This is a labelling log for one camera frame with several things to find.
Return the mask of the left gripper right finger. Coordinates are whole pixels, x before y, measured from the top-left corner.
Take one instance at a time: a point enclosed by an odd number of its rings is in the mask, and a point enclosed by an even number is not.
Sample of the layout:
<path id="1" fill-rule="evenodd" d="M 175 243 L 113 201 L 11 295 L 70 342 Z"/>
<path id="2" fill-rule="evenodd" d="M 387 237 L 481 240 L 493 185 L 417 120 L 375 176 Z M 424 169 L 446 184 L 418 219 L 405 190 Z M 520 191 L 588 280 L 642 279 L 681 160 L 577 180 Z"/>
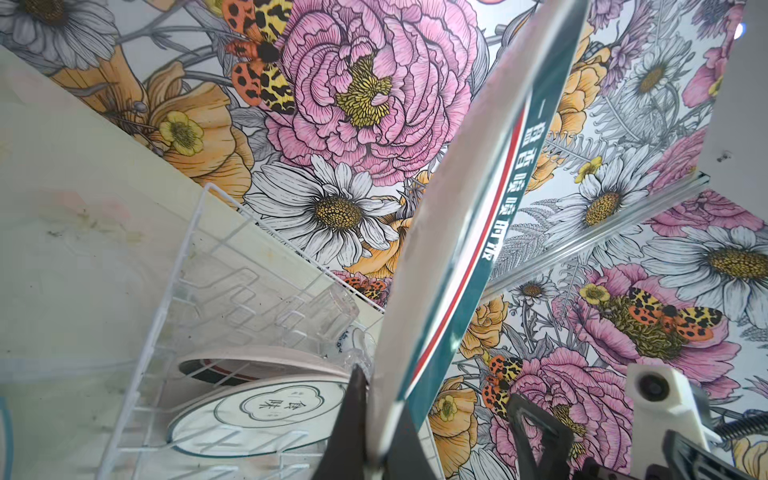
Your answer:
<path id="1" fill-rule="evenodd" d="M 407 406 L 398 421 L 385 457 L 384 480 L 436 480 Z"/>

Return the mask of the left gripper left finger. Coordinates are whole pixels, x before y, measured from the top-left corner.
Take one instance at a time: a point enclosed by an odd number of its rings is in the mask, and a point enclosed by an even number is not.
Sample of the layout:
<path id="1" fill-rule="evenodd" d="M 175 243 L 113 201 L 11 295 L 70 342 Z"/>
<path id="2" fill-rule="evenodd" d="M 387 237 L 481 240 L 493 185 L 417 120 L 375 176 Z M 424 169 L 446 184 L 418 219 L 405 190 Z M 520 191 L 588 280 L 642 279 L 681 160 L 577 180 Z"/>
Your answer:
<path id="1" fill-rule="evenodd" d="M 363 480 L 367 378 L 355 365 L 324 455 L 312 480 Z"/>

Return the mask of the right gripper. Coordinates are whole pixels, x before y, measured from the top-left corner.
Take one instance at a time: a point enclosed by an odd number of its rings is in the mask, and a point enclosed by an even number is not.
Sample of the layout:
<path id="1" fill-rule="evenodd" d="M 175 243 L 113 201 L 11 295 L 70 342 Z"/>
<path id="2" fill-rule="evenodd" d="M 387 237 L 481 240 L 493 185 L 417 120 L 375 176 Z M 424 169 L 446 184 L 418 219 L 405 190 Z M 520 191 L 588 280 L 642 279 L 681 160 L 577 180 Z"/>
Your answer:
<path id="1" fill-rule="evenodd" d="M 519 394 L 510 397 L 507 420 L 518 454 L 523 479 L 622 479 L 624 476 L 593 460 L 573 472 L 568 464 L 573 431 L 549 412 Z M 535 456 L 525 430 L 532 423 L 541 433 L 541 455 Z M 716 458 L 682 434 L 668 430 L 661 444 L 665 465 L 647 467 L 647 479 L 747 479 L 749 476 Z"/>

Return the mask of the white plate cloud emblem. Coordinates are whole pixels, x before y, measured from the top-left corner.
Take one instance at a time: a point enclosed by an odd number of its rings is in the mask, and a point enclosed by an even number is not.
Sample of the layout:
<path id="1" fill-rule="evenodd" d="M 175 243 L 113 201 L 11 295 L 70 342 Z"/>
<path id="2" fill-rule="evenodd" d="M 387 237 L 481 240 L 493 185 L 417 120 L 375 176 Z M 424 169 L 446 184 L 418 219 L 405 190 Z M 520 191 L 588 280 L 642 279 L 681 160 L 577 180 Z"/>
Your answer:
<path id="1" fill-rule="evenodd" d="M 174 418 L 167 442 L 187 455 L 222 459 L 312 446 L 330 437 L 348 382 L 305 374 L 229 387 Z"/>

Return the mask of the green red rimmed plate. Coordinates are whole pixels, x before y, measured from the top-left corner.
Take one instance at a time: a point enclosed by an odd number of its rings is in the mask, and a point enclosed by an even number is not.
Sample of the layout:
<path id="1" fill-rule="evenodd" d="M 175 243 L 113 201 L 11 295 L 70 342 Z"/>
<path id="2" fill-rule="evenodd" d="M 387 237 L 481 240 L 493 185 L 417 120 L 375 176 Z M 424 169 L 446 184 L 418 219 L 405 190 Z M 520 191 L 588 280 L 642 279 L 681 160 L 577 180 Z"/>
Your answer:
<path id="1" fill-rule="evenodd" d="M 426 416 L 488 282 L 560 103 L 590 5 L 547 1 L 505 48 L 433 174 L 381 323 L 367 412 L 379 464 Z"/>

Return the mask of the watermelon pattern plate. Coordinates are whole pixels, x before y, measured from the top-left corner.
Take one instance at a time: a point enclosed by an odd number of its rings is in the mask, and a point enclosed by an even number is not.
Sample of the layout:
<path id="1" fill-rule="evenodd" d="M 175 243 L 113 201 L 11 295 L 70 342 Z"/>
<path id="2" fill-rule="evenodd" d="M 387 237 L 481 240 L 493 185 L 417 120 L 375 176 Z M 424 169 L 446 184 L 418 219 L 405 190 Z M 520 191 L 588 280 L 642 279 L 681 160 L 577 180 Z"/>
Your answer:
<path id="1" fill-rule="evenodd" d="M 0 401 L 0 474 L 2 480 L 12 478 L 14 459 L 13 427 L 4 398 Z"/>

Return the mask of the blue white porcelain bowl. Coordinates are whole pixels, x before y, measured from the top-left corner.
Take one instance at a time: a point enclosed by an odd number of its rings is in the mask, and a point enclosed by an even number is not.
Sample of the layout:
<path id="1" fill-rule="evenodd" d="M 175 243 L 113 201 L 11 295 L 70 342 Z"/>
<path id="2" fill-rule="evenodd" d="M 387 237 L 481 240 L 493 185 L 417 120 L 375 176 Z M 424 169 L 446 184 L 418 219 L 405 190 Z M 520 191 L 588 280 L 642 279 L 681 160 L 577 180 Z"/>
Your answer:
<path id="1" fill-rule="evenodd" d="M 366 330 L 349 327 L 336 342 L 336 362 L 346 370 L 355 365 L 371 372 L 374 365 L 376 341 Z"/>

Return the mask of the rear clear glass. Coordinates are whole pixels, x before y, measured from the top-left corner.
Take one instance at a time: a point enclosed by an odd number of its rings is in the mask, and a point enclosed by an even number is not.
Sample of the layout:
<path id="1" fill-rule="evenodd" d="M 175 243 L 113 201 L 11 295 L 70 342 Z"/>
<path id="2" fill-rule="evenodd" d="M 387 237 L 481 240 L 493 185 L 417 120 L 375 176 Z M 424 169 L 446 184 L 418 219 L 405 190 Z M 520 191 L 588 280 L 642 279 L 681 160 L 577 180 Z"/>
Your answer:
<path id="1" fill-rule="evenodd" d="M 266 332 L 272 345 L 322 354 L 336 344 L 359 313 L 348 290 L 333 284 L 312 298 L 287 300 Z"/>

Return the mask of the rear green rimmed plate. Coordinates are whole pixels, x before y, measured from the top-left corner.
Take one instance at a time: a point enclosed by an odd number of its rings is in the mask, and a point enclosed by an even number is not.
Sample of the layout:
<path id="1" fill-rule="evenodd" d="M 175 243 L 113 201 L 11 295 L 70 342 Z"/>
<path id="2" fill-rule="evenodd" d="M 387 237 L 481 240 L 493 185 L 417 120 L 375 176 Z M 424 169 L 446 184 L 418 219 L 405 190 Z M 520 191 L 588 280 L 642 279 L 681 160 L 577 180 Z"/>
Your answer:
<path id="1" fill-rule="evenodd" d="M 240 346 L 208 350 L 177 360 L 186 377 L 218 386 L 237 386 L 286 375 L 327 374 L 347 378 L 348 372 L 323 358 L 279 346 Z"/>

